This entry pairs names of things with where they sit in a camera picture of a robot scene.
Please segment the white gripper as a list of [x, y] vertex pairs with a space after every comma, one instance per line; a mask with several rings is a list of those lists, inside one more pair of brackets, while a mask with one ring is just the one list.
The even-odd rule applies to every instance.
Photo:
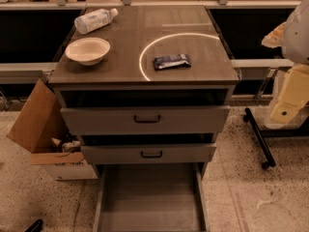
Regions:
[[284, 82], [270, 113], [281, 124], [290, 123], [309, 102], [309, 0], [302, 0], [285, 22], [262, 39], [262, 45], [281, 46], [282, 54], [294, 64], [284, 76]]

